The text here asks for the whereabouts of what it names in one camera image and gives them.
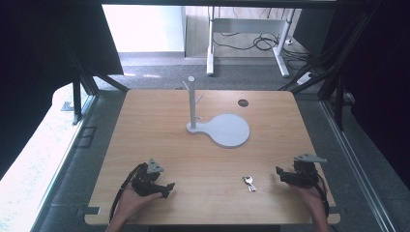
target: round hole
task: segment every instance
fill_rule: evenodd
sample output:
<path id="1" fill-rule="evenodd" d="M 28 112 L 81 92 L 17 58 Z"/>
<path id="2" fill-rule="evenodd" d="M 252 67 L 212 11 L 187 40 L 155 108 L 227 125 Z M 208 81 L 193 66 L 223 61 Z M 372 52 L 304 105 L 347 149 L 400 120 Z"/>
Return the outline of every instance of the round hole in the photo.
<path id="1" fill-rule="evenodd" d="M 238 104 L 239 104 L 241 107 L 247 107 L 247 106 L 249 105 L 249 102 L 248 102 L 247 100 L 239 100 L 239 101 L 238 101 Z"/>

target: white round base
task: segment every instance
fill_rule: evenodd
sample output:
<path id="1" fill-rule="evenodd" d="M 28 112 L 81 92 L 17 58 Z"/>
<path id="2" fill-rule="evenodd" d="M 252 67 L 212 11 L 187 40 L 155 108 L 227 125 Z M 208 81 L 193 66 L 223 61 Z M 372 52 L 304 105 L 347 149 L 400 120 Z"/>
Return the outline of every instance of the white round base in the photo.
<path id="1" fill-rule="evenodd" d="M 196 123 L 195 129 L 188 123 L 187 131 L 206 134 L 223 148 L 241 146 L 250 134 L 248 122 L 237 114 L 218 115 L 207 123 Z"/>

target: hand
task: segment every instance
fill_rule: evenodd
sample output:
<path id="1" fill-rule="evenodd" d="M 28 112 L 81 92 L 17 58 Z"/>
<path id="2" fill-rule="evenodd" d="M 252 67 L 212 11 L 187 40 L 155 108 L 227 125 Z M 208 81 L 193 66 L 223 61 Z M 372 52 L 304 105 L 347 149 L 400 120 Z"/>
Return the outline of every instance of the hand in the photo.
<path id="1" fill-rule="evenodd" d="M 121 231 L 129 219 L 134 217 L 148 203 L 160 199 L 162 193 L 157 192 L 148 196 L 138 195 L 128 183 L 118 201 L 114 216 L 106 228 L 106 232 Z"/>
<path id="2" fill-rule="evenodd" d="M 326 192 L 325 184 L 322 178 L 319 178 L 317 185 Z M 315 232 L 328 232 L 329 225 L 326 218 L 325 207 L 323 206 L 322 198 L 315 187 L 301 188 L 289 185 L 303 199 L 310 211 L 313 220 L 313 229 Z"/>

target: wooden tabletop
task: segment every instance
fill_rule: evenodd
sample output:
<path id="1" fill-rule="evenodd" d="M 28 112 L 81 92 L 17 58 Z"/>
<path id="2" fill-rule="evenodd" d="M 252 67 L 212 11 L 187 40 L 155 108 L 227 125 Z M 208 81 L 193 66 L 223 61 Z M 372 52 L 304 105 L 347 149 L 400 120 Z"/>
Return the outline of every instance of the wooden tabletop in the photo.
<path id="1" fill-rule="evenodd" d="M 204 134 L 190 134 L 186 90 L 130 90 L 106 153 L 87 215 L 89 224 L 107 224 L 118 188 L 138 164 L 153 158 L 164 168 L 156 184 L 175 183 L 167 199 L 148 205 L 136 224 L 289 224 L 311 222 L 303 201 L 276 174 L 293 170 L 293 158 L 315 154 L 293 95 L 275 91 L 197 90 L 204 94 L 196 115 L 207 122 L 222 113 L 241 115 L 250 127 L 239 148 L 216 145 Z M 242 107 L 239 100 L 247 100 Z M 319 173 L 322 168 L 316 164 Z M 242 177 L 257 187 L 249 192 Z M 335 201 L 328 192 L 330 206 Z M 329 216 L 338 223 L 339 214 Z"/>

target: white stand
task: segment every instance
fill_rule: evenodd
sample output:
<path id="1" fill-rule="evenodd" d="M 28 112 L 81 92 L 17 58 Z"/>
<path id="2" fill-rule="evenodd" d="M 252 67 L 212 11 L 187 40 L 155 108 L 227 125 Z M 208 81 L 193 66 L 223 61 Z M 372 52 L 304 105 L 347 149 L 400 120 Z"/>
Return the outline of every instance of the white stand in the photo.
<path id="1" fill-rule="evenodd" d="M 278 47 L 274 47 L 273 51 L 277 59 L 280 72 L 283 77 L 289 75 L 281 52 L 283 50 L 284 42 L 292 24 L 293 14 L 295 9 L 290 9 L 286 20 L 278 19 L 240 19 L 240 18 L 215 18 L 215 7 L 212 7 L 210 12 L 209 22 L 209 44 L 207 54 L 207 68 L 206 74 L 214 74 L 214 33 L 250 33 L 250 34 L 280 34 L 280 41 Z"/>
<path id="2" fill-rule="evenodd" d="M 183 82 L 190 93 L 190 122 L 187 123 L 189 133 L 202 133 L 208 135 L 215 143 L 223 148 L 237 148 L 244 144 L 250 134 L 248 122 L 237 114 L 221 114 L 207 123 L 197 123 L 200 118 L 195 115 L 195 105 L 202 96 L 195 101 L 195 78 L 189 77 L 188 85 Z"/>

